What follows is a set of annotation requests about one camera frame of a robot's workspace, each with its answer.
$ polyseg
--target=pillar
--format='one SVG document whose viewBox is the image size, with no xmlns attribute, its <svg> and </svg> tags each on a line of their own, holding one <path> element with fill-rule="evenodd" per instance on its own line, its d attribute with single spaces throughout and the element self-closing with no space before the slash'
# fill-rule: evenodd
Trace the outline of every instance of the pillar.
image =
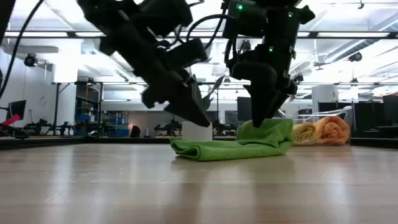
<svg viewBox="0 0 398 224">
<path fill-rule="evenodd" d="M 70 83 L 77 81 L 80 67 L 81 40 L 67 40 L 60 47 L 60 53 L 56 55 L 52 67 L 53 82 Z M 64 122 L 75 123 L 76 85 L 61 85 L 59 94 L 57 125 Z"/>
<path fill-rule="evenodd" d="M 319 112 L 318 103 L 331 103 L 338 101 L 338 86 L 318 85 L 312 88 L 312 113 Z"/>
</svg>

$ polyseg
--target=folded towel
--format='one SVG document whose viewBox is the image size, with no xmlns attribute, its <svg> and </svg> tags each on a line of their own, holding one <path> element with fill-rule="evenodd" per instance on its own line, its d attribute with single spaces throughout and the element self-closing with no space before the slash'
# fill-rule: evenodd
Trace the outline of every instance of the folded towel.
<svg viewBox="0 0 398 224">
<path fill-rule="evenodd" d="M 178 155 L 194 161 L 280 156 L 293 146 L 292 130 L 292 120 L 288 119 L 267 119 L 260 128 L 247 121 L 238 129 L 235 141 L 171 139 L 171 147 Z"/>
<path fill-rule="evenodd" d="M 315 144 L 319 138 L 317 129 L 312 123 L 296 124 L 293 127 L 294 144 L 296 146 Z"/>
<path fill-rule="evenodd" d="M 345 144 L 350 136 L 348 124 L 339 116 L 327 116 L 314 123 L 318 144 Z"/>
</svg>

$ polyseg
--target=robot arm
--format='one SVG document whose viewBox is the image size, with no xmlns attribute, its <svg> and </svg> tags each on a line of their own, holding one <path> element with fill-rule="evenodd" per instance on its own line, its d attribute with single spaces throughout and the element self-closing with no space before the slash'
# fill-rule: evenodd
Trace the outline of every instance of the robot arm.
<svg viewBox="0 0 398 224">
<path fill-rule="evenodd" d="M 299 25 L 315 17 L 308 6 L 295 8 L 298 3 L 299 0 L 224 0 L 221 8 L 223 12 L 228 9 L 228 15 L 212 17 L 228 19 L 223 31 L 223 37 L 229 39 L 225 63 L 233 78 L 251 81 L 245 88 L 252 98 L 256 127 L 271 118 L 288 95 L 297 92 L 297 85 L 288 74 L 295 57 L 295 41 Z M 156 38 L 192 23 L 185 0 L 144 0 L 140 4 L 132 0 L 78 0 L 78 4 L 86 19 L 106 35 L 100 51 L 108 55 L 118 51 L 134 74 L 148 84 L 142 93 L 142 102 L 148 108 L 168 101 L 166 111 L 200 126 L 209 125 L 193 97 L 196 80 L 184 69 L 208 59 L 201 40 L 187 40 L 170 50 L 167 41 Z M 238 35 L 262 38 L 263 43 L 238 54 Z M 231 48 L 234 57 L 229 59 Z"/>
<path fill-rule="evenodd" d="M 132 0 L 78 0 L 78 4 L 86 19 L 106 34 L 100 51 L 108 55 L 118 51 L 148 84 L 142 93 L 148 108 L 168 101 L 166 111 L 200 126 L 210 124 L 192 96 L 195 80 L 184 69 L 207 59 L 201 40 L 169 50 L 166 41 L 156 38 L 192 22 L 184 0 L 145 0 L 140 5 Z"/>
</svg>

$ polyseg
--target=fluorescent light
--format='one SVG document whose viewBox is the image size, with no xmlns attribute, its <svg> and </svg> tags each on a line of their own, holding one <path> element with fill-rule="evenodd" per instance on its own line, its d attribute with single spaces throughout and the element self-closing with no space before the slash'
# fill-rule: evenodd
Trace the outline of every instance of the fluorescent light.
<svg viewBox="0 0 398 224">
<path fill-rule="evenodd" d="M 398 85 L 398 82 L 380 82 L 378 85 Z"/>
<path fill-rule="evenodd" d="M 107 102 L 141 102 L 141 99 L 130 99 L 130 100 L 103 100 Z"/>
<path fill-rule="evenodd" d="M 370 38 L 387 37 L 389 32 L 320 32 L 317 37 L 352 37 L 352 38 Z"/>
<path fill-rule="evenodd" d="M 313 85 L 313 86 L 317 86 L 317 85 L 333 85 L 334 83 L 310 83 L 310 82 L 302 82 L 299 83 L 299 85 Z"/>
<path fill-rule="evenodd" d="M 125 102 L 128 100 L 103 100 L 103 101 L 107 101 L 107 102 Z"/>
<path fill-rule="evenodd" d="M 297 37 L 308 37 L 310 35 L 309 32 L 299 32 L 297 34 Z"/>
<path fill-rule="evenodd" d="M 76 36 L 78 37 L 104 37 L 105 34 L 102 32 L 77 32 Z"/>
<path fill-rule="evenodd" d="M 6 32 L 5 37 L 18 37 L 19 32 Z M 23 37 L 68 37 L 66 32 L 24 32 Z"/>
<path fill-rule="evenodd" d="M 132 85 L 128 82 L 104 82 L 104 85 Z"/>
<path fill-rule="evenodd" d="M 302 96 L 296 96 L 296 98 L 298 98 L 298 99 L 303 99 L 304 97 L 306 97 L 306 96 L 309 96 L 309 95 L 311 95 L 312 93 L 306 93 L 306 94 L 304 94 L 304 95 L 302 95 Z"/>
</svg>

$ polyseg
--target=wooden floor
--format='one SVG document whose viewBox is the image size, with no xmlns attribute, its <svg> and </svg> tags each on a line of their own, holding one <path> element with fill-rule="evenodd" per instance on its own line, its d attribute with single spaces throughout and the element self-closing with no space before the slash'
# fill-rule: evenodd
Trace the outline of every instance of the wooden floor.
<svg viewBox="0 0 398 224">
<path fill-rule="evenodd" d="M 166 145 L 0 152 L 0 223 L 397 223 L 398 151 L 296 147 L 223 162 Z"/>
</svg>

